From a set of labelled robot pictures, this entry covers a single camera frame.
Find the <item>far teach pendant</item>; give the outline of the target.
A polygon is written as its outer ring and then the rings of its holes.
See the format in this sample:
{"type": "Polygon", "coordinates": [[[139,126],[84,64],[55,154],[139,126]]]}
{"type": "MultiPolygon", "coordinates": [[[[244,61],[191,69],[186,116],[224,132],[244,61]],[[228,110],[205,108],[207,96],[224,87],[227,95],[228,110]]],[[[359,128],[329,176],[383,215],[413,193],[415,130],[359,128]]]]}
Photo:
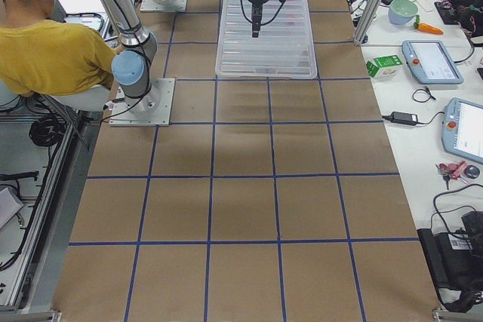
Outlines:
{"type": "Polygon", "coordinates": [[[401,51],[420,84],[463,83],[463,76],[441,41],[403,41],[401,51]]]}

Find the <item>person in yellow shirt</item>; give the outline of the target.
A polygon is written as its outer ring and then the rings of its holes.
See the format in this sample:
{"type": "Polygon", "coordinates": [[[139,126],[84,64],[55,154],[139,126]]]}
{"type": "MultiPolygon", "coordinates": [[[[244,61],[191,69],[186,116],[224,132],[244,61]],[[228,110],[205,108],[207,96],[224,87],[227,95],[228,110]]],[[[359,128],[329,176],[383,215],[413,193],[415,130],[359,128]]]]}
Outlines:
{"type": "Polygon", "coordinates": [[[56,0],[2,0],[1,80],[22,97],[66,96],[100,84],[111,88],[118,48],[82,24],[51,19],[56,0]]]}

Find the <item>toy carrot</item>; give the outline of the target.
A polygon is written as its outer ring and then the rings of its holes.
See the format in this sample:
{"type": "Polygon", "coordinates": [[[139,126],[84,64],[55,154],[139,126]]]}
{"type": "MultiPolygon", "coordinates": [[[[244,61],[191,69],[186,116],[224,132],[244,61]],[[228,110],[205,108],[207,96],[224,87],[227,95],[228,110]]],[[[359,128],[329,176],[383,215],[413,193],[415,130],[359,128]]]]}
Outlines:
{"type": "Polygon", "coordinates": [[[419,32],[425,32],[425,33],[429,33],[429,34],[433,34],[433,35],[443,35],[444,34],[442,29],[439,29],[435,26],[431,26],[427,23],[422,23],[420,21],[420,15],[419,14],[415,17],[414,28],[419,32]]]}

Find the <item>black power adapter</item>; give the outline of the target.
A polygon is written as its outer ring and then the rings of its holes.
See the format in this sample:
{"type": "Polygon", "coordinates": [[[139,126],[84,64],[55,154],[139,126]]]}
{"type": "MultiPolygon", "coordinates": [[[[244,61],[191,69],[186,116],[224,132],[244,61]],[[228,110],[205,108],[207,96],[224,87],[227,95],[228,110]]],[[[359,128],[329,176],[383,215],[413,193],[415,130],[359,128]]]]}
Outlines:
{"type": "Polygon", "coordinates": [[[396,124],[404,124],[415,126],[418,124],[418,117],[416,114],[406,113],[406,112],[392,112],[391,122],[396,124]]]}

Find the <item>red key bundle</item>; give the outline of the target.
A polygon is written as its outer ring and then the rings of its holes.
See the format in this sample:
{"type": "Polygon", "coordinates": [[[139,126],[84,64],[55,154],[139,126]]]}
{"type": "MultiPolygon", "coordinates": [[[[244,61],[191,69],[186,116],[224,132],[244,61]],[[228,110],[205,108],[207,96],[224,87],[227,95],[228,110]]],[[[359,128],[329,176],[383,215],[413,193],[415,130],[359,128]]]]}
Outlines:
{"type": "Polygon", "coordinates": [[[445,181],[446,189],[449,189],[449,182],[451,179],[457,180],[462,177],[463,171],[466,169],[468,164],[465,161],[461,161],[459,164],[436,164],[435,167],[437,171],[442,175],[445,181]]]}

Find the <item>white chair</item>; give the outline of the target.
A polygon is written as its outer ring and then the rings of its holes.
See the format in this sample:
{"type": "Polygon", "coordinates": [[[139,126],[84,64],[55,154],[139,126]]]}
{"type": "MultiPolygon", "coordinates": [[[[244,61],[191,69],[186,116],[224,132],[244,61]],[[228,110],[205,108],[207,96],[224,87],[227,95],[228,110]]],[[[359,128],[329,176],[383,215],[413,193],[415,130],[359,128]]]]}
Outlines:
{"type": "Polygon", "coordinates": [[[40,94],[37,100],[46,102],[49,109],[53,109],[67,121],[74,128],[85,150],[88,151],[89,148],[78,131],[77,117],[74,114],[77,111],[102,112],[103,107],[108,102],[109,92],[110,89],[101,84],[96,84],[88,90],[72,95],[51,96],[40,94]]]}

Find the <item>green bowl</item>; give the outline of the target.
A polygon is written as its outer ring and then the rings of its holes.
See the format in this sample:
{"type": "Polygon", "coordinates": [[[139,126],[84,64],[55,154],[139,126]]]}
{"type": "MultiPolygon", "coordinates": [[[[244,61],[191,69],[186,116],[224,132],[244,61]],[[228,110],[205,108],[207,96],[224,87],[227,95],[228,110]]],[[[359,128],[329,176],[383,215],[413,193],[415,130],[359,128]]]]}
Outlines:
{"type": "Polygon", "coordinates": [[[393,0],[389,5],[389,22],[395,25],[406,24],[417,14],[417,5],[409,0],[393,0]]]}

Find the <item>green white carton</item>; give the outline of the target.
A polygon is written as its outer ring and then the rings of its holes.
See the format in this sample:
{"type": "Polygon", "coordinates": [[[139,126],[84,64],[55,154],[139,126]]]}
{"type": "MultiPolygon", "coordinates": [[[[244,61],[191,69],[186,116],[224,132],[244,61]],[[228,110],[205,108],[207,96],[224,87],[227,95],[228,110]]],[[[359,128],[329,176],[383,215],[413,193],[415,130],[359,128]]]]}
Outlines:
{"type": "Polygon", "coordinates": [[[371,78],[389,77],[396,74],[402,66],[403,62],[396,54],[375,57],[366,62],[366,68],[371,78]]]}

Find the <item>teach pendant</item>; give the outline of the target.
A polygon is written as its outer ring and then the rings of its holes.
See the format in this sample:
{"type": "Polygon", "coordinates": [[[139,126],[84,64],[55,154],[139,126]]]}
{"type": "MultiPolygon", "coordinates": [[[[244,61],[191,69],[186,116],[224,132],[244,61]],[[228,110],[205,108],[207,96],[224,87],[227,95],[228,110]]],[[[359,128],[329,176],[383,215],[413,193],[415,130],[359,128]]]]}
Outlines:
{"type": "Polygon", "coordinates": [[[441,141],[446,152],[482,164],[482,105],[451,99],[445,107],[441,141]]]}
{"type": "Polygon", "coordinates": [[[463,83],[463,76],[441,41],[403,41],[401,51],[420,84],[463,83]]]}

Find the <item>clear plastic box lid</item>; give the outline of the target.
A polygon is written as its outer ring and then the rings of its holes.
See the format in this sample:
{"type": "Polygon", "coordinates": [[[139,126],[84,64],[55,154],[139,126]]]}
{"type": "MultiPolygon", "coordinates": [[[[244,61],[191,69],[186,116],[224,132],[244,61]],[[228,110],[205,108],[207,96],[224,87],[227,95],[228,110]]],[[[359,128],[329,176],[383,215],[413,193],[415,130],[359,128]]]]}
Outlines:
{"type": "Polygon", "coordinates": [[[220,78],[293,78],[317,76],[315,50],[307,0],[278,0],[263,6],[259,36],[252,36],[247,0],[223,0],[215,72],[220,78]]]}

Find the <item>near teach pendant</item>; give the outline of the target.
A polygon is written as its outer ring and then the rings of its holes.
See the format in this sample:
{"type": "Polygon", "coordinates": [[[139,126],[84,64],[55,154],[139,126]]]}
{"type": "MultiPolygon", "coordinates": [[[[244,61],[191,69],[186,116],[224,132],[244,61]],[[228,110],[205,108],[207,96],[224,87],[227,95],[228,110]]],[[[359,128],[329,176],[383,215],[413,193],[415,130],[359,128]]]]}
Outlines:
{"type": "Polygon", "coordinates": [[[441,141],[446,152],[482,164],[482,105],[451,99],[445,107],[441,141]]]}

